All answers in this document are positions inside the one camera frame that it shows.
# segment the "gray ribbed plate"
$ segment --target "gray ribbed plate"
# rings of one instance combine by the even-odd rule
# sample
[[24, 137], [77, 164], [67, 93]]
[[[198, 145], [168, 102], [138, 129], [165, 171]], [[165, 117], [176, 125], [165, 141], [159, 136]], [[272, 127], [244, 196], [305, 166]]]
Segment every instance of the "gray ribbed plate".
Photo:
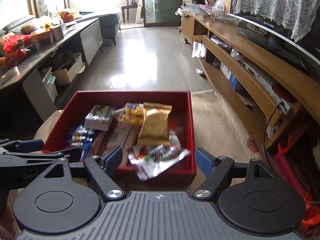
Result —
[[[39, 236], [23, 231], [17, 240], [250, 240], [252, 236], [227, 225], [209, 202], [189, 197], [186, 191], [137, 192], [106, 204], [96, 220], [63, 236]], [[301, 239], [295, 233], [268, 239]]]

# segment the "table top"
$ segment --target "table top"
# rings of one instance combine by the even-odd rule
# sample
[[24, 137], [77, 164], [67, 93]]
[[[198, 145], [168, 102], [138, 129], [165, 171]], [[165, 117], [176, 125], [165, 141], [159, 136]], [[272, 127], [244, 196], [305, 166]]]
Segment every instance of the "table top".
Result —
[[316, 76], [309, 76], [286, 63], [264, 48], [236, 33], [237, 26], [211, 18], [203, 18], [184, 11], [200, 24], [238, 50], [283, 85], [320, 123], [320, 84]]
[[[38, 64], [42, 63], [46, 58], [52, 55], [59, 47], [61, 47], [63, 43], [68, 41], [70, 38], [81, 32], [97, 20], [98, 18], [95, 18], [68, 27], [68, 32], [65, 34], [64, 38], [61, 41], [45, 46], [40, 51], [32, 53], [29, 57], [27, 57], [25, 61], [21, 62], [21, 64], [17, 66], [20, 74], [10, 78], [6, 82], [0, 82], [0, 90], [19, 82], [23, 77], [34, 70]], [[3, 76], [11, 68], [12, 67], [5, 67], [0, 69], [0, 77]]]

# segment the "chair leg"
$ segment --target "chair leg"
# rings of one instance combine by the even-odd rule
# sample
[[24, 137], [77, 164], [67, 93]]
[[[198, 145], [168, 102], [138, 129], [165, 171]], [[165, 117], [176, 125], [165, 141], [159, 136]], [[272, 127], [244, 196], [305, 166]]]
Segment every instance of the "chair leg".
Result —
[[125, 23], [124, 9], [122, 9], [122, 20], [123, 20], [123, 23]]

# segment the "frosted glass panel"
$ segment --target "frosted glass panel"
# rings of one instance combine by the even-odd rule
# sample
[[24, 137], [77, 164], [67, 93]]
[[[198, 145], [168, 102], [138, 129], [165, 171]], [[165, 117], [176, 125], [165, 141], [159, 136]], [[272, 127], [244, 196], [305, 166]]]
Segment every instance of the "frosted glass panel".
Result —
[[182, 0], [144, 0], [146, 24], [168, 23], [181, 24], [181, 17], [174, 13], [180, 7]]

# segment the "television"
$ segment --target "television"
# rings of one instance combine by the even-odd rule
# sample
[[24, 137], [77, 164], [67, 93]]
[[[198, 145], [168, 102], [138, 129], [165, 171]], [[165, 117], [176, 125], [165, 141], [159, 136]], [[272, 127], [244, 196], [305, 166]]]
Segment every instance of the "television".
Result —
[[320, 75], [319, 5], [320, 0], [226, 0], [225, 12], [241, 20], [238, 34]]

